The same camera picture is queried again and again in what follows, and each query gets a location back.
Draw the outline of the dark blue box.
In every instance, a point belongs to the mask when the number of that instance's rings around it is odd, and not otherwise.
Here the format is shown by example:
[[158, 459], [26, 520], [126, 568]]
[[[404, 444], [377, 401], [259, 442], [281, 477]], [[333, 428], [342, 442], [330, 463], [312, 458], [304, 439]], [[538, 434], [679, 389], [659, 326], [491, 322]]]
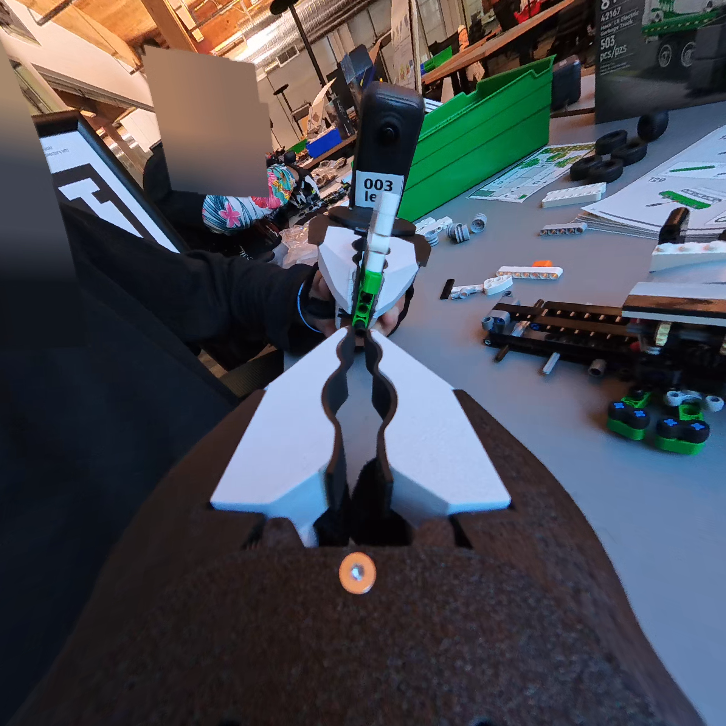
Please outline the dark blue box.
[[359, 111], [366, 89], [374, 82], [386, 81], [386, 74], [380, 68], [380, 63], [371, 58], [364, 44], [345, 54], [340, 61], [340, 68], [356, 111]]

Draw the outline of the instruction booklet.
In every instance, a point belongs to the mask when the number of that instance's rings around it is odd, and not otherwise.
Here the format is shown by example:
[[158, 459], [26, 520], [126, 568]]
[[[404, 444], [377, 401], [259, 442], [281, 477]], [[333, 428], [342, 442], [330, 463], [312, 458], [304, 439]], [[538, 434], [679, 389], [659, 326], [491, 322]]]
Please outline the instruction booklet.
[[669, 214], [689, 212], [686, 235], [714, 239], [725, 228], [725, 127], [707, 134], [622, 190], [576, 216], [590, 230], [658, 240]]

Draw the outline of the person's left forearm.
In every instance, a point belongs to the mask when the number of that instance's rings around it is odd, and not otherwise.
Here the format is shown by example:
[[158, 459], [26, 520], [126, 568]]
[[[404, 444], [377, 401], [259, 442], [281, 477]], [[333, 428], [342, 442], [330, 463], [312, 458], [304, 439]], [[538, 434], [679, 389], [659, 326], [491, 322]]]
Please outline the person's left forearm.
[[175, 253], [77, 208], [61, 214], [79, 277], [114, 287], [183, 343], [270, 343], [301, 355], [324, 340], [304, 313], [315, 271], [297, 265]]

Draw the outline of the dark printed cardboard box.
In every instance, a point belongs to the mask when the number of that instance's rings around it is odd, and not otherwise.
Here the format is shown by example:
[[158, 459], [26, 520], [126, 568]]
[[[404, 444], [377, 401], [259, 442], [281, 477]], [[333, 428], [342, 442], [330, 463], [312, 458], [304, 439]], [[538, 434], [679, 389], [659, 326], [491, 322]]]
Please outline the dark printed cardboard box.
[[724, 1], [600, 1], [596, 31], [597, 123], [724, 101]]

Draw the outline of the light grey lego liftarm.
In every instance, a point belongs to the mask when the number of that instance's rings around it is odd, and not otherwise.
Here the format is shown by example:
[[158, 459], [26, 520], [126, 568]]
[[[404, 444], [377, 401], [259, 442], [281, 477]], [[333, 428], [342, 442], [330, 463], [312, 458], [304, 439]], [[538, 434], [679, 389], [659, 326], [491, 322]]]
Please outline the light grey lego liftarm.
[[692, 390], [670, 390], [664, 395], [664, 403], [670, 407], [695, 405], [699, 410], [718, 413], [724, 408], [724, 399], [715, 395], [705, 395]]

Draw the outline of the black cylindrical device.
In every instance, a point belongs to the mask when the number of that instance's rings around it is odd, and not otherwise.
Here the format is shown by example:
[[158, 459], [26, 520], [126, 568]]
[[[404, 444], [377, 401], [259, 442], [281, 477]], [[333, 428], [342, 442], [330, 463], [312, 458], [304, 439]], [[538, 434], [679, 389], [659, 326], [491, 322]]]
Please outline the black cylindrical device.
[[582, 94], [582, 64], [573, 54], [552, 66], [550, 110], [561, 111], [579, 101]]

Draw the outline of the long wooden table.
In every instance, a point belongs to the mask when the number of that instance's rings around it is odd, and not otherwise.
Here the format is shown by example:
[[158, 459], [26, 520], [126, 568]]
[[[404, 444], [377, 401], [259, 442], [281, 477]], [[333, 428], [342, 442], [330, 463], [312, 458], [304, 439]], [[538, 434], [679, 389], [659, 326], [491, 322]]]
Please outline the long wooden table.
[[556, 17], [559, 13], [567, 11], [571, 7], [578, 7], [580, 5], [587, 4], [594, 5], [594, 2], [561, 1], [556, 5], [541, 11], [539, 14], [535, 14], [512, 29], [501, 31], [493, 35], [490, 34], [486, 36], [485, 39], [477, 41], [466, 49], [459, 51], [438, 68], [426, 73], [422, 77], [422, 85], [428, 86], [436, 83], [444, 77], [455, 74], [460, 70], [464, 70], [473, 63], [483, 62], [489, 57], [495, 55], [498, 51], [503, 50], [511, 43], [519, 41], [525, 34], [540, 27], [550, 18]]

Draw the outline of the white lego beam orange pin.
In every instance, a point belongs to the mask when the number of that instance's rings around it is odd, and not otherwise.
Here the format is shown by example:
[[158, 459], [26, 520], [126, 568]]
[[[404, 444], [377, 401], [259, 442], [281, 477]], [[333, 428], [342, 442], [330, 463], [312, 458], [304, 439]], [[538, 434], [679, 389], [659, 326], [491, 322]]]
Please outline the white lego beam orange pin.
[[562, 277], [564, 270], [552, 264], [551, 260], [538, 260], [531, 266], [501, 266], [497, 277], [510, 276], [513, 279], [552, 279]]

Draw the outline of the green black lego piece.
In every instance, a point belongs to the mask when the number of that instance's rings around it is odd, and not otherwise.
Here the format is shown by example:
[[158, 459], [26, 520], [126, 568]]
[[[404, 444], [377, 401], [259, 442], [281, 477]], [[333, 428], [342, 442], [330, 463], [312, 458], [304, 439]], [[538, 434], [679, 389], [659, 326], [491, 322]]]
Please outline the green black lego piece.
[[631, 441], [642, 441], [650, 425], [647, 406], [652, 395], [649, 389], [634, 387], [620, 400], [611, 402], [607, 409], [608, 430]]
[[680, 404], [676, 413], [659, 419], [655, 429], [658, 449], [680, 455], [696, 455], [702, 451], [711, 435], [705, 422], [701, 403]]

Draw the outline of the black framed marker sign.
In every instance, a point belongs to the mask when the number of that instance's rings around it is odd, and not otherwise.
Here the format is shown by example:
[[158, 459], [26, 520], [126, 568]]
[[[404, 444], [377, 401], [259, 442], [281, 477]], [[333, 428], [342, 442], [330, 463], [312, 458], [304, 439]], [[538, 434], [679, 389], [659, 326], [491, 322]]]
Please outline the black framed marker sign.
[[169, 250], [188, 250], [82, 114], [70, 110], [32, 120], [59, 202]]

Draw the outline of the small blue bin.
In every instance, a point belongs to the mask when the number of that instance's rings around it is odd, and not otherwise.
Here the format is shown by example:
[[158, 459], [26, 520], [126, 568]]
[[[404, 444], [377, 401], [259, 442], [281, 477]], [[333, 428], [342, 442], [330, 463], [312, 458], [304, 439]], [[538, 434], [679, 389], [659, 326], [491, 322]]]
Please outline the small blue bin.
[[325, 132], [321, 133], [315, 139], [307, 139], [306, 150], [309, 154], [309, 157], [314, 160], [320, 158], [322, 155], [329, 152], [334, 147], [337, 147], [338, 144], [342, 142], [342, 140], [343, 139], [340, 136], [339, 130], [335, 127], [331, 127]]

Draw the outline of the white lego connector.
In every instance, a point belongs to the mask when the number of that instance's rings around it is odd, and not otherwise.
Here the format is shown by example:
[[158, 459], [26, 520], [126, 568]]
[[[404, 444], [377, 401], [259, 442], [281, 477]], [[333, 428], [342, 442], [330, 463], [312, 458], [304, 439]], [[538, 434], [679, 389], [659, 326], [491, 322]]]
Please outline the white lego connector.
[[415, 231], [417, 234], [424, 237], [431, 247], [434, 247], [439, 244], [440, 233], [442, 231], [447, 231], [448, 227], [452, 223], [453, 221], [449, 216], [444, 216], [440, 219], [429, 217], [416, 223]]

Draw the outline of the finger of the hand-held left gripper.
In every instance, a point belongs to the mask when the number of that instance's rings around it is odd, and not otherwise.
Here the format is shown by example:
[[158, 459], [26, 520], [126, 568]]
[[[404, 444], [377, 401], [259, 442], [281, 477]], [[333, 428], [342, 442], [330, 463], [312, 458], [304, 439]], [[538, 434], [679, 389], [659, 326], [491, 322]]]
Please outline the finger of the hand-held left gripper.
[[394, 306], [413, 284], [419, 269], [412, 241], [390, 237], [389, 247], [373, 316], [381, 316]]
[[365, 241], [356, 231], [345, 227], [329, 226], [319, 245], [319, 270], [340, 310], [353, 315], [357, 299], [359, 262], [354, 258]]

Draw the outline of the lego truck model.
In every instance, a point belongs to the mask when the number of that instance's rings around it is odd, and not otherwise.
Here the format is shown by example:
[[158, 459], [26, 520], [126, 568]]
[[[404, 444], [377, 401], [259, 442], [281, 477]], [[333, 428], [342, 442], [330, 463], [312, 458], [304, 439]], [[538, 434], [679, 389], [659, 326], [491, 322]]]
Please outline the lego truck model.
[[484, 344], [589, 367], [667, 391], [723, 395], [725, 384], [724, 231], [708, 242], [686, 241], [689, 211], [678, 207], [662, 226], [650, 278], [621, 307], [557, 301], [533, 306], [501, 302], [482, 320]]

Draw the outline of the green lego beam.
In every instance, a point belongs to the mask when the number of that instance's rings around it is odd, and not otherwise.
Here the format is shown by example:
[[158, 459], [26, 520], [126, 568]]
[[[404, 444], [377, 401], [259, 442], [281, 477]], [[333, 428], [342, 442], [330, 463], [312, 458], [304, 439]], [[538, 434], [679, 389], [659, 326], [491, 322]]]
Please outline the green lego beam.
[[357, 291], [353, 298], [351, 326], [356, 333], [370, 329], [380, 290], [383, 286], [383, 272], [364, 267], [358, 270]]

